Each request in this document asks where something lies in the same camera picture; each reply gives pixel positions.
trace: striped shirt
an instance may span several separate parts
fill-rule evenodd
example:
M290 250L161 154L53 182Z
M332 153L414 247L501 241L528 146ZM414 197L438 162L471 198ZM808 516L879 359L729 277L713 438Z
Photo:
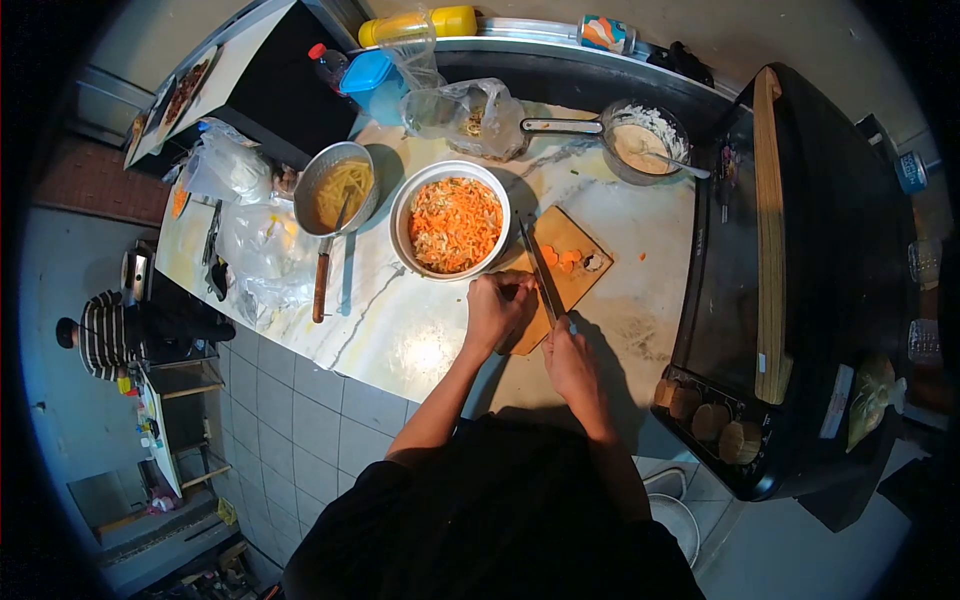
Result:
M107 290L84 306L80 318L80 358L86 372L116 381L133 359L127 350L124 307L119 292Z

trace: person's left hand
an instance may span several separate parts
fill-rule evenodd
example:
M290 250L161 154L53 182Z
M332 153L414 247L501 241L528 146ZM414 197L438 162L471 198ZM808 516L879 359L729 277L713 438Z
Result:
M516 327L535 281L533 274L505 271L481 275L471 281L467 291L469 316L464 351L475 352L486 360ZM502 291L509 285L517 286L512 300L507 300Z

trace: man in striped shirt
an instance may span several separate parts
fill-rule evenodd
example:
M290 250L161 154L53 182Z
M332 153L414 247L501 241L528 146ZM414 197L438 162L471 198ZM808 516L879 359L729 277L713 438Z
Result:
M130 362L145 357L172 362L186 355L194 339L233 339L233 325L216 321L209 314L172 312L150 301L123 306L120 293L107 290L86 303L79 323L68 317L57 322L57 342L79 347L84 368L94 377L117 381L127 376Z

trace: person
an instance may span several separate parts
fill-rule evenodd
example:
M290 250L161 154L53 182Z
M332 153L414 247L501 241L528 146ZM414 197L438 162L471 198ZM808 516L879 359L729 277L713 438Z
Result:
M458 427L481 364L534 289L528 274L470 283L460 353L385 460L320 514L283 572L287 598L703 598L651 519L593 350L566 316L543 364L585 435L493 415Z
M171 311L149 300L123 306L122 299L119 292L106 290L84 305L79 323L69 317L57 321L57 343L79 348L86 372L117 381L121 391L125 380L130 389L127 366L132 361L171 362L184 357L194 339L226 342L236 335L232 324L218 324L210 315Z

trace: saucepan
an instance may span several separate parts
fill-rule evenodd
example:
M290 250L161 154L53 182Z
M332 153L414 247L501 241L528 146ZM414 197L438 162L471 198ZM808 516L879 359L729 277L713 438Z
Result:
M680 171L679 167L654 156L645 156L642 161L636 160L635 156L630 157L634 164L650 165L649 172L628 164L621 157L622 154L638 153L647 148L658 152L659 148L653 148L652 146L656 145L654 143L647 144L642 139L632 139L628 136L626 133L630 130L632 130L630 133L637 131L634 127L621 129L618 132L617 129L623 126L639 126L647 130L663 144L666 157L680 163L689 161L689 138L677 117L666 108L644 105L632 98L617 100L604 108L600 116L595 119L530 118L520 121L520 129L532 135L566 133L598 137L604 146L604 162L615 175L633 185L656 185Z
M357 211L349 216L339 228L331 228L321 223L320 208L317 201L317 191L324 175L333 167L347 159L359 158L370 164L372 183L366 198L360 203ZM337 142L327 146L314 156L306 165L297 187L294 189L294 215L297 223L310 235L320 238L320 250L317 256L317 280L313 288L313 322L324 321L324 303L326 297L326 280L330 265L330 246L333 238L344 233L357 230L373 214L376 202L380 198L380 182L376 178L373 168L373 159L367 149L355 142Z

